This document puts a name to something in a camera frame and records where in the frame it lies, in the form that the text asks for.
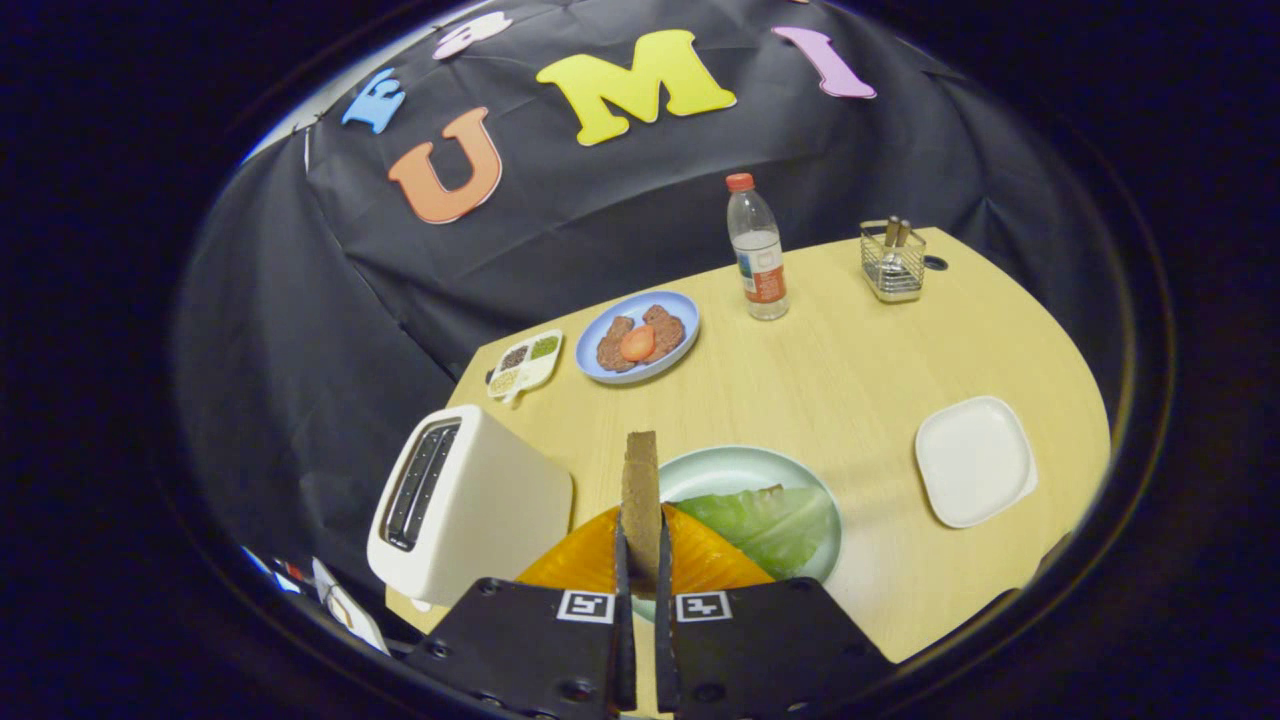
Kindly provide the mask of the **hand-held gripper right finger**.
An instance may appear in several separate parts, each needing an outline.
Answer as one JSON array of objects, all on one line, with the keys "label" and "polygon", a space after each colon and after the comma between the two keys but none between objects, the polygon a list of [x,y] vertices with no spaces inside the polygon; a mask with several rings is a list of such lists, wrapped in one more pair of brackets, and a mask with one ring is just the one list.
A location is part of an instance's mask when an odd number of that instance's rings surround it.
[{"label": "hand-held gripper right finger", "polygon": [[676,719],[863,714],[896,665],[815,579],[676,593],[664,521],[655,597],[655,692]]}]

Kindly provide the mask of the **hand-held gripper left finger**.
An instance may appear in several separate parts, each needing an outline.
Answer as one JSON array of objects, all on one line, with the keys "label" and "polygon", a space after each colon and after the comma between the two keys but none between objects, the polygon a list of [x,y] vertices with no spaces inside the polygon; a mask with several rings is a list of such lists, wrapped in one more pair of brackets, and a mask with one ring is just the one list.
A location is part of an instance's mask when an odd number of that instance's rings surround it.
[{"label": "hand-held gripper left finger", "polygon": [[585,523],[517,580],[484,577],[408,652],[485,719],[617,719],[637,703],[620,510]]}]

